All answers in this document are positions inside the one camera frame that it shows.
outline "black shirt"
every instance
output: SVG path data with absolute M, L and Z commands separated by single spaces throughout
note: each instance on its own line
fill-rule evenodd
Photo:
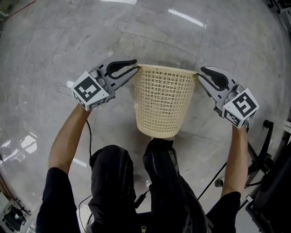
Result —
M 241 194 L 223 196 L 206 215 L 213 224 L 213 233 L 236 232 L 236 214 Z M 51 168 L 46 176 L 43 203 L 36 219 L 36 232 L 80 233 L 76 205 L 68 175 L 59 168 Z

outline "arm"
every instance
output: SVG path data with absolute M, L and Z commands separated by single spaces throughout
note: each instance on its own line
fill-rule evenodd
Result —
M 246 127 L 237 129 L 232 126 L 231 148 L 227 159 L 221 197 L 231 192 L 242 192 L 247 181 L 247 159 Z
M 50 150 L 49 168 L 57 167 L 67 174 L 74 159 L 83 127 L 91 111 L 76 106 L 59 131 Z

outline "leg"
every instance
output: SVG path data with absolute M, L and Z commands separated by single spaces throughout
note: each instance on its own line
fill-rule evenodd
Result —
M 144 155 L 152 184 L 151 210 L 157 232 L 207 232 L 206 216 L 179 173 L 173 141 L 154 139 Z
M 90 166 L 92 231 L 101 233 L 126 229 L 130 232 L 136 212 L 133 163 L 127 150 L 115 145 L 106 146 L 91 156 Z

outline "wicker basket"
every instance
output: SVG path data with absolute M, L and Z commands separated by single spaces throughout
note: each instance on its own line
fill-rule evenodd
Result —
M 196 81 L 196 72 L 138 65 L 135 114 L 138 129 L 150 137 L 176 135 L 182 125 Z

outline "basket rim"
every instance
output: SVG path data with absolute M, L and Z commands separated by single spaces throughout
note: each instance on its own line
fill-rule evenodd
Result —
M 148 64 L 137 64 L 137 66 L 146 67 L 146 68 L 164 69 L 164 70 L 170 70 L 170 71 L 176 71 L 176 72 L 183 72 L 183 73 L 188 73 L 188 74 L 193 74 L 193 75 L 198 74 L 198 72 L 196 72 L 196 71 L 183 70 L 183 69 L 167 67 L 167 66 L 156 66 L 156 65 L 148 65 Z

